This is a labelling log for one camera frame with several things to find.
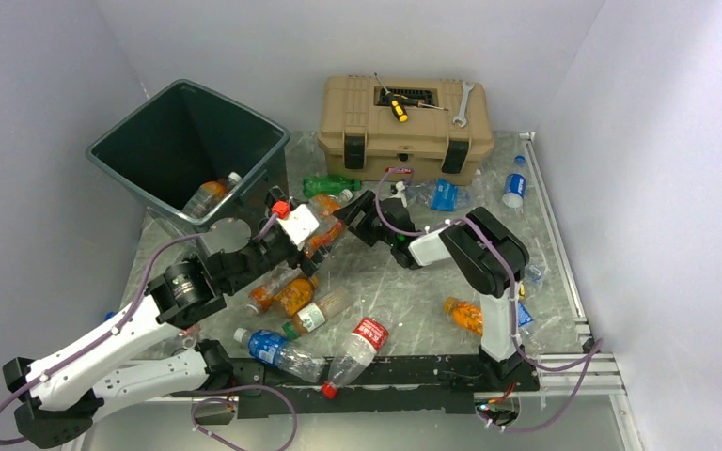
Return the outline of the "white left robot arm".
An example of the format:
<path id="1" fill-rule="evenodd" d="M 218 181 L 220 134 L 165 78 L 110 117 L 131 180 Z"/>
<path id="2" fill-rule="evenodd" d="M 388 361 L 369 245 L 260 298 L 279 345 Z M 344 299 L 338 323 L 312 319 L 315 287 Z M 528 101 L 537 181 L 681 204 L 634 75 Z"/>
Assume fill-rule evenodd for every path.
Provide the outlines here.
<path id="1" fill-rule="evenodd" d="M 149 398 L 178 392 L 218 395 L 235 385 L 225 348 L 204 340 L 145 365 L 131 360 L 226 307 L 227 299 L 280 265 L 313 273 L 306 252 L 320 215 L 278 187 L 266 195 L 259 231 L 235 218 L 209 231 L 179 237 L 190 250 L 159 274 L 145 271 L 134 299 L 67 347 L 3 366 L 20 442 L 49 449 L 70 442 L 95 423 Z"/>

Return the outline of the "crushed Pepsi bottle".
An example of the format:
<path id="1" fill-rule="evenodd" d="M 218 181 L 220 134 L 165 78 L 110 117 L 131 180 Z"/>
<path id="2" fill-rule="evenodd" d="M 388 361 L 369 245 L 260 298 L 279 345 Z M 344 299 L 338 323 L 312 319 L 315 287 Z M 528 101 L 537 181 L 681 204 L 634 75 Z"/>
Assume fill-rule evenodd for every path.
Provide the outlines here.
<path id="1" fill-rule="evenodd" d="M 521 302 L 516 303 L 517 326 L 524 329 L 534 322 L 533 316 Z"/>

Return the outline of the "crushed orange label bottle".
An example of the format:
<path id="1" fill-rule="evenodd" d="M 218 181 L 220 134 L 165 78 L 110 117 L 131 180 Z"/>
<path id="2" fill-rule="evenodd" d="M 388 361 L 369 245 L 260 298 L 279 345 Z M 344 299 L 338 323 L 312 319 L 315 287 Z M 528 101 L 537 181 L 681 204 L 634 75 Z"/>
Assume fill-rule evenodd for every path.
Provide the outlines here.
<path id="1" fill-rule="evenodd" d="M 306 255 L 313 257 L 320 247 L 331 244 L 344 230 L 344 223 L 337 219 L 334 213 L 349 204 L 353 199 L 353 192 L 349 189 L 343 189 L 337 194 L 304 191 L 304 195 L 320 220 L 317 231 L 307 240 L 305 246 Z"/>

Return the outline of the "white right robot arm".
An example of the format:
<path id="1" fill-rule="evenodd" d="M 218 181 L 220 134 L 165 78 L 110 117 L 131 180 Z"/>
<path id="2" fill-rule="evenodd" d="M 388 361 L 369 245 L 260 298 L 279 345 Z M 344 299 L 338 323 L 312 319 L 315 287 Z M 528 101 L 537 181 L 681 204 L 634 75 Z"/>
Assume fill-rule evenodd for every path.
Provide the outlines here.
<path id="1" fill-rule="evenodd" d="M 366 245 L 384 243 L 408 270 L 453 262 L 480 296 L 482 381 L 502 390 L 515 380 L 524 347 L 513 303 L 518 300 L 529 252 L 492 213 L 477 207 L 459 219 L 419 230 L 401 200 L 380 199 L 365 191 L 332 216 Z"/>

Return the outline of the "large orange label bottle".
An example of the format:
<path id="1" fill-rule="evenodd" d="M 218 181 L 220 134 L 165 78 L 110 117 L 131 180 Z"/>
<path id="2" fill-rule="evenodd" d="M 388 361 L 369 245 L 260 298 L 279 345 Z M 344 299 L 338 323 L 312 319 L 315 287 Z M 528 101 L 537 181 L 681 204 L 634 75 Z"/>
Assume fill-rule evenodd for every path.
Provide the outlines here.
<path id="1" fill-rule="evenodd" d="M 238 173 L 231 172 L 225 178 L 203 183 L 186 202 L 181 212 L 194 219 L 205 217 L 242 179 Z"/>

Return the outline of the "clear bottle red label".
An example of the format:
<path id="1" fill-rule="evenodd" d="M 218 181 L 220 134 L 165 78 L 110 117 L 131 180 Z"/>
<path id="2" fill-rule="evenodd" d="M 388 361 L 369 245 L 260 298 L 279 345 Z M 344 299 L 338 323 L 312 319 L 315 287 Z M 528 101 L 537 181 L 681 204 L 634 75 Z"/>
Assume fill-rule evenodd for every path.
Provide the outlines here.
<path id="1" fill-rule="evenodd" d="M 354 382 L 372 363 L 390 336 L 394 323 L 391 309 L 376 309 L 359 320 L 334 356 L 321 387 L 328 398 Z"/>

